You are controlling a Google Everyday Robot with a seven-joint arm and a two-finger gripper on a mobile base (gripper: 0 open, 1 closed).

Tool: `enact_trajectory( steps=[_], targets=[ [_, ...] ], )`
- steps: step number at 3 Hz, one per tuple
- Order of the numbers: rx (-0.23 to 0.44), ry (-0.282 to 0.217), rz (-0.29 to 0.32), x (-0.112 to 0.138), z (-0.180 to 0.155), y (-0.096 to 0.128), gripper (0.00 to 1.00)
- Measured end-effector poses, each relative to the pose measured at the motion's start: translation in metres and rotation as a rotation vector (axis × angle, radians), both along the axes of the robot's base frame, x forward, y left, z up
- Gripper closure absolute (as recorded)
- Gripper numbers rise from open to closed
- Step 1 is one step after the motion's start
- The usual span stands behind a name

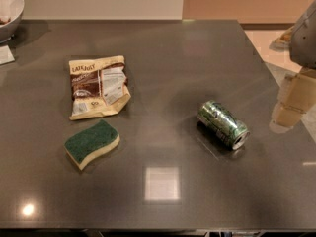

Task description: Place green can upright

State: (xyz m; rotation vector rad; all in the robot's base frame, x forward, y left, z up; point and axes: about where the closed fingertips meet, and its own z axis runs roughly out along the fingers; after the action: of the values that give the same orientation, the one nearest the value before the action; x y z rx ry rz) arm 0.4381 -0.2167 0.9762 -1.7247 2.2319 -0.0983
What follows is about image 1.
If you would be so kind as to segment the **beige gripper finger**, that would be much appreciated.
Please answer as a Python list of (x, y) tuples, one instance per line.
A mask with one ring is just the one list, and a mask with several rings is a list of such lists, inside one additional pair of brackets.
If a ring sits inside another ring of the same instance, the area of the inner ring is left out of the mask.
[(277, 98), (287, 109), (307, 113), (316, 104), (316, 70), (303, 67), (286, 74)]
[(296, 126), (302, 117), (303, 113), (289, 109), (283, 103), (275, 104), (272, 111), (273, 123), (283, 127)]

